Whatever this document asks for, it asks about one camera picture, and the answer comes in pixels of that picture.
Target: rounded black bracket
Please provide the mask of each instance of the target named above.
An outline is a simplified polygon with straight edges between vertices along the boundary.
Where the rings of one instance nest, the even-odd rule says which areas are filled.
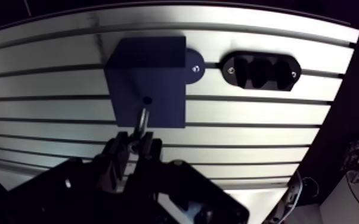
[[[291,91],[302,73],[294,57],[263,52],[232,52],[219,66],[225,81],[243,89]]]

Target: wire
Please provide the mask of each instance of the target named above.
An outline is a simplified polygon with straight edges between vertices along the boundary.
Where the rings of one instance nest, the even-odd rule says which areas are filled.
[[[312,196],[312,198],[315,198],[316,196],[318,196],[318,194],[320,193],[320,187],[317,183],[317,181],[315,181],[313,178],[311,178],[310,176],[304,177],[302,178],[302,181],[304,180],[312,180],[315,184],[316,184],[316,194]]]
[[[298,176],[298,180],[299,180],[299,191],[298,194],[296,195],[295,202],[293,203],[291,209],[277,222],[277,224],[281,224],[282,222],[284,222],[284,220],[291,214],[291,212],[295,209],[296,204],[299,201],[299,197],[301,196],[302,188],[304,187],[304,184],[302,183],[302,179],[298,171],[296,171],[296,175]]]
[[[351,193],[352,193],[352,196],[354,196],[356,202],[359,204],[359,199],[356,197],[355,192],[352,190],[351,183],[349,182],[348,172],[345,174],[345,177],[346,177],[346,182],[347,182],[347,184],[348,184],[348,188],[349,188],[349,190],[350,190]]]

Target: bolt head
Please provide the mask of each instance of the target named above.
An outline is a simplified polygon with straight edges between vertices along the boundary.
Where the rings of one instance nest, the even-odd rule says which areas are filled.
[[[228,74],[234,74],[235,73],[234,67],[228,68],[227,72],[228,72]]]
[[[200,72],[200,67],[199,66],[193,66],[192,71],[195,72],[195,73],[198,73],[198,72]]]

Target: screw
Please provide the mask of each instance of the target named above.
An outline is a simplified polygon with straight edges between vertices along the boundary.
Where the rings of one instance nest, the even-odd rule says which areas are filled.
[[[200,71],[200,67],[199,66],[193,66],[192,71],[195,73],[198,73]]]
[[[67,188],[71,188],[71,182],[69,179],[66,179],[66,186]]]
[[[235,73],[235,69],[234,69],[233,67],[230,67],[230,68],[227,70],[227,72],[228,72],[229,74],[234,74],[234,73]]]

